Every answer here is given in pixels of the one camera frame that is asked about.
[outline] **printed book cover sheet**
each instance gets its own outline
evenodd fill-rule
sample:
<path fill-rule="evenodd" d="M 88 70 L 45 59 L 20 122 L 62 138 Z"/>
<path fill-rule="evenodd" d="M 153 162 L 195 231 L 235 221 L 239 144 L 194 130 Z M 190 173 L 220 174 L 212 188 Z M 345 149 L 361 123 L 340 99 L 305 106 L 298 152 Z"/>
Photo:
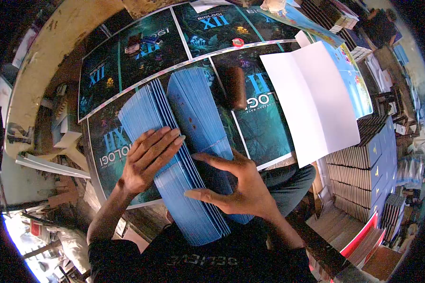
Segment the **printed book cover sheet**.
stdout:
<path fill-rule="evenodd" d="M 285 25 L 262 13 L 260 8 L 242 8 L 239 9 L 250 20 L 262 41 L 278 39 L 294 39 L 299 29 L 290 25 Z"/>
<path fill-rule="evenodd" d="M 315 35 L 312 35 L 312 38 L 316 42 L 322 41 L 329 55 L 334 60 L 334 63 L 340 72 L 340 76 L 348 90 L 349 97 L 351 98 L 356 119 L 372 114 L 373 105 L 370 100 L 370 94 L 368 93 L 367 86 L 363 81 L 362 74 L 359 71 L 353 57 L 349 53 L 347 46 L 343 43 L 335 49 L 333 46 Z"/>
<path fill-rule="evenodd" d="M 144 37 L 158 38 L 158 44 L 143 41 Z M 187 60 L 169 8 L 141 19 L 83 60 L 78 118 L 136 82 Z"/>
<path fill-rule="evenodd" d="M 239 44 L 262 41 L 242 11 L 234 5 L 214 7 L 200 14 L 189 3 L 174 6 L 173 10 L 194 58 Z"/>
<path fill-rule="evenodd" d="M 188 60 L 183 42 L 169 8 L 143 18 L 119 33 L 123 89 L 166 68 Z M 160 44 L 140 41 L 139 37 L 158 37 Z"/>
<path fill-rule="evenodd" d="M 246 154 L 258 169 L 288 158 L 294 150 L 283 110 L 260 59 L 262 54 L 280 52 L 280 48 L 272 44 L 212 57 L 219 77 L 228 67 L 240 66 L 244 71 L 247 108 L 234 111 L 233 119 L 241 130 Z"/>
<path fill-rule="evenodd" d="M 295 7 L 290 6 L 289 4 L 286 4 L 285 9 L 283 9 L 283 11 L 279 11 L 277 14 L 272 14 L 269 11 L 262 11 L 262 13 L 281 23 L 291 25 L 303 31 L 317 35 L 335 48 L 339 47 L 343 42 L 345 42 L 343 38 L 314 23 Z"/>
<path fill-rule="evenodd" d="M 93 158 L 106 198 L 110 196 L 121 177 L 127 153 L 134 143 L 118 119 L 119 110 L 134 93 L 135 91 L 130 91 L 124 94 L 88 118 Z M 160 198 L 159 191 L 153 185 L 146 192 L 138 194 L 130 206 Z"/>
<path fill-rule="evenodd" d="M 79 119 L 119 93 L 118 37 L 94 49 L 82 62 L 79 84 Z"/>

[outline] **person's left hand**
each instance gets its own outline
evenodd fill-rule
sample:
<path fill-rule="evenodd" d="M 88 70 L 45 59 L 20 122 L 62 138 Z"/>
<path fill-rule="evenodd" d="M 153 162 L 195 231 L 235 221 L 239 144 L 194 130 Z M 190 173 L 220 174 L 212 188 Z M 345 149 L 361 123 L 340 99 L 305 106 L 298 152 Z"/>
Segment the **person's left hand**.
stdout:
<path fill-rule="evenodd" d="M 143 133 L 132 145 L 118 186 L 131 195 L 146 191 L 154 175 L 178 152 L 186 136 L 166 126 Z"/>

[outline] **person's right hand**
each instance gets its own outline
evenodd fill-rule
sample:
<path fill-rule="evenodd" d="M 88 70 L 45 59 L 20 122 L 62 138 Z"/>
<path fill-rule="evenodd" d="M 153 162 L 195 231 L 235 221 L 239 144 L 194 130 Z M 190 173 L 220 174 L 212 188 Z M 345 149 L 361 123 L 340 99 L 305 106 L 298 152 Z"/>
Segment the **person's right hand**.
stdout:
<path fill-rule="evenodd" d="M 210 156 L 206 153 L 193 154 L 192 158 L 208 163 L 217 169 L 228 171 L 238 178 L 238 185 L 231 195 L 220 195 L 209 189 L 186 191 L 185 196 L 209 202 L 227 214 L 251 214 L 264 219 L 278 213 L 276 201 L 256 169 L 255 162 L 233 149 L 234 160 Z"/>

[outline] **blue paper stack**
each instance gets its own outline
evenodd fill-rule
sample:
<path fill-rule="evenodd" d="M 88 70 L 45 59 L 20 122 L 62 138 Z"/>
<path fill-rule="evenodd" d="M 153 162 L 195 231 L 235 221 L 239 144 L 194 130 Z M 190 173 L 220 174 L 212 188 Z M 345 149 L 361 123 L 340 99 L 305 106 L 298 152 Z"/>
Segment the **blue paper stack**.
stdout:
<path fill-rule="evenodd" d="M 186 144 L 191 152 L 207 152 L 233 159 L 203 69 L 191 68 L 174 73 L 167 93 L 168 100 L 156 79 L 123 105 L 118 118 L 130 139 L 136 140 L 149 129 L 158 130 L 167 125 L 179 127 L 186 135 Z M 155 175 L 154 183 L 188 243 L 201 246 L 228 235 L 230 229 L 216 206 L 183 195 L 187 190 L 206 187 L 186 144 Z M 207 182 L 209 189 L 222 194 L 232 193 L 232 176 L 209 165 L 198 165 L 209 167 L 204 170 L 206 175 L 202 175 L 210 181 Z M 232 215 L 230 218 L 245 224 L 253 216 Z"/>

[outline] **hand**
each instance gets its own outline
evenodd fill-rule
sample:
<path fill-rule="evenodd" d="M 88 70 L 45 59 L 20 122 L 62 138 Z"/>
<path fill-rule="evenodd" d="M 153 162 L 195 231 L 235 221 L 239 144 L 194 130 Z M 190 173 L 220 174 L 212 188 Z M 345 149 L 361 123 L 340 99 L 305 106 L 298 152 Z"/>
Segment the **hand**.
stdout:
<path fill-rule="evenodd" d="M 234 160 L 213 157 L 206 153 L 193 154 L 192 158 L 208 163 L 212 167 L 225 170 L 238 178 L 238 185 L 231 195 L 220 195 L 209 189 L 186 191 L 185 196 L 209 202 L 227 214 L 251 214 L 266 220 L 279 213 L 276 201 L 256 169 L 255 162 L 233 149 Z"/>
<path fill-rule="evenodd" d="M 131 195 L 146 191 L 154 175 L 178 152 L 186 136 L 166 126 L 143 133 L 130 148 L 123 175 L 117 185 Z"/>

